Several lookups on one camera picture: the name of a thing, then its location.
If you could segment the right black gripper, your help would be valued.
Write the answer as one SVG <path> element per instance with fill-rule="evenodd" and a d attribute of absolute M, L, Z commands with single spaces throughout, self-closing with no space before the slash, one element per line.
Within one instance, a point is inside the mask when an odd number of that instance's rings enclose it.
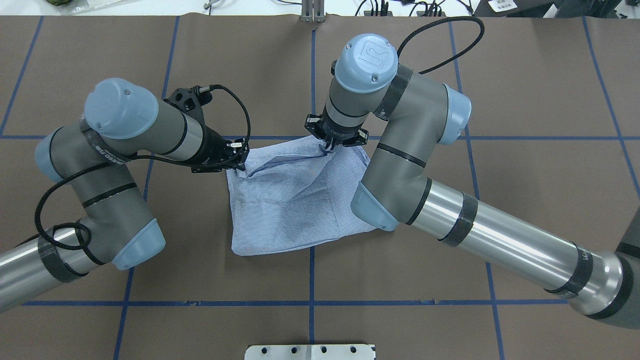
<path fill-rule="evenodd" d="M 370 133 L 361 125 L 345 127 L 339 125 L 327 114 L 308 114 L 305 129 L 316 139 L 324 142 L 324 149 L 331 151 L 336 146 L 345 148 L 364 146 L 368 143 Z"/>

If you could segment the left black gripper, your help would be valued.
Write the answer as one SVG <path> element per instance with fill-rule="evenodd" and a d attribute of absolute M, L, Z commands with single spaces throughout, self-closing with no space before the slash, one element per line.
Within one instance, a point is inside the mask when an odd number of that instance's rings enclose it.
<path fill-rule="evenodd" d="M 245 171 L 245 162 L 250 152 L 249 139 L 249 136 L 234 140 L 224 139 L 219 133 L 206 126 L 201 146 L 192 157 L 192 173 Z"/>

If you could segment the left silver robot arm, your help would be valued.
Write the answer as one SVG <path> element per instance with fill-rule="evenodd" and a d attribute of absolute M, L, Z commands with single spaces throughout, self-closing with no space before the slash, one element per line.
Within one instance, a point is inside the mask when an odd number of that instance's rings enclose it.
<path fill-rule="evenodd" d="M 37 233 L 1 255 L 1 311 L 112 264 L 128 271 L 166 241 L 127 164 L 151 160 L 192 173 L 243 170 L 251 132 L 224 139 L 203 106 L 221 84 L 178 88 L 167 98 L 113 77 L 87 96 L 82 116 L 46 136 L 35 162 L 54 183 L 39 199 Z"/>

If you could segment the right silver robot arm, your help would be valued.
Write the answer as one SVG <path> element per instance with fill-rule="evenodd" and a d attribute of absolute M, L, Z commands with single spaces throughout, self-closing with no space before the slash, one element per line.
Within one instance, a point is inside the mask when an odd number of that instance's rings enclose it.
<path fill-rule="evenodd" d="M 594 195 L 610 204 L 637 199 L 626 167 L 608 151 L 606 140 L 499 139 L 481 144 L 481 159 L 494 169 L 493 188 L 468 193 L 430 173 L 438 145 L 460 143 L 473 113 L 462 87 L 450 87 L 399 63 L 401 51 L 387 39 L 364 33 L 350 39 L 332 63 L 333 76 L 322 114 L 310 114 L 305 127 L 329 150 L 364 145 L 368 116 L 386 122 L 364 174 L 348 193 L 350 210 L 364 223 L 384 231 L 405 224 L 449 248 L 476 256 L 557 297 L 582 316 L 615 327 L 639 328 L 639 215 L 634 215 L 614 251 L 592 250 L 487 203 L 515 193 L 528 180 L 537 195 L 576 210 L 565 228 L 582 225 L 612 244 L 618 211 L 589 215 Z"/>

